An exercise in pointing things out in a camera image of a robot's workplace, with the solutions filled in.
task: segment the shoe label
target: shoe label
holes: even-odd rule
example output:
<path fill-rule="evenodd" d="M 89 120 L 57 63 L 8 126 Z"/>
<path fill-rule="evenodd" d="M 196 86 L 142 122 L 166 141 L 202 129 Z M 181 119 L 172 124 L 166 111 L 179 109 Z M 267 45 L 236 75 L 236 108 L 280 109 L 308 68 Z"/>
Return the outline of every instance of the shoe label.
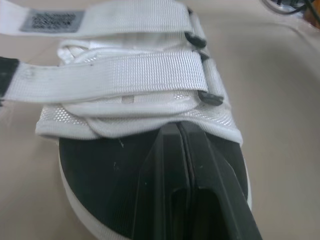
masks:
<path fill-rule="evenodd" d="M 84 11 L 45 11 L 31 9 L 20 28 L 28 33 L 76 33 L 84 17 Z"/>

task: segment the white velcro strap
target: white velcro strap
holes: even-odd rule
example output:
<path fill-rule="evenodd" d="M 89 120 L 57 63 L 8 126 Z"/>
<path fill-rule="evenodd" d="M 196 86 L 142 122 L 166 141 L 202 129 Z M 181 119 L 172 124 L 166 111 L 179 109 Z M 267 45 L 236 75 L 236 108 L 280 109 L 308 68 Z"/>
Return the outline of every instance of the white velcro strap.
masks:
<path fill-rule="evenodd" d="M 187 7 L 172 0 L 113 0 L 85 11 L 35 10 L 0 0 L 0 34 L 87 38 L 172 32 L 193 32 Z"/>
<path fill-rule="evenodd" d="M 72 103 L 177 90 L 208 91 L 195 51 L 112 56 L 58 67 L 20 63 L 4 100 Z"/>

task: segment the white mesh fabric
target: white mesh fabric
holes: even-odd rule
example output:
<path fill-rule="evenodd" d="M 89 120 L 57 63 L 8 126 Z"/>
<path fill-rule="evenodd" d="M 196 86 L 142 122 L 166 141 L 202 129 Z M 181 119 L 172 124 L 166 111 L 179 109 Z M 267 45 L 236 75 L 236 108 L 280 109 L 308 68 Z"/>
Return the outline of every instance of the white mesh fabric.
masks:
<path fill-rule="evenodd" d="M 242 143 L 242 136 L 227 104 L 210 106 L 200 104 L 191 111 L 164 117 L 148 118 L 86 118 L 89 126 L 100 136 L 119 138 L 160 128 L 167 123 L 189 121 L 207 133 Z"/>
<path fill-rule="evenodd" d="M 60 104 L 45 105 L 36 124 L 35 133 L 44 137 L 81 140 L 97 139 L 85 119 L 66 111 Z"/>
<path fill-rule="evenodd" d="M 69 112 L 81 117 L 155 117 L 180 114 L 199 103 L 197 91 L 162 92 L 124 97 L 103 98 L 77 104 L 63 104 Z"/>

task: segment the black strap end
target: black strap end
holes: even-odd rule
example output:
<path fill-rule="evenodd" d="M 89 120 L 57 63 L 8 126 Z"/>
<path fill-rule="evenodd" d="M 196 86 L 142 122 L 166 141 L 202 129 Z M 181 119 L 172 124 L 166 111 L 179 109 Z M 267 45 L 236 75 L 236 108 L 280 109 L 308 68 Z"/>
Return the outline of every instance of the black strap end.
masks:
<path fill-rule="evenodd" d="M 18 66 L 18 59 L 0 57 L 0 98 L 5 96 Z"/>

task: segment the floor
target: floor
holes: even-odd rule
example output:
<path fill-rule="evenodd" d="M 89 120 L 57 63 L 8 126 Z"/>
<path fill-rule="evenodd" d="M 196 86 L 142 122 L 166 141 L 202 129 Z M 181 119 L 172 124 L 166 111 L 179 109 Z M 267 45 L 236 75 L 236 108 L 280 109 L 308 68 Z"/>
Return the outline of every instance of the floor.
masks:
<path fill-rule="evenodd" d="M 98 1 L 13 2 L 81 9 Z M 260 1 L 239 2 L 187 4 L 200 15 L 243 135 L 253 215 L 265 240 L 319 239 L 320 36 L 278 24 Z M 0 56 L 58 62 L 57 39 L 0 35 L 0 43 Z M 34 134 L 41 106 L 8 111 L 0 120 L 0 239 L 94 240 L 66 199 L 57 145 Z"/>

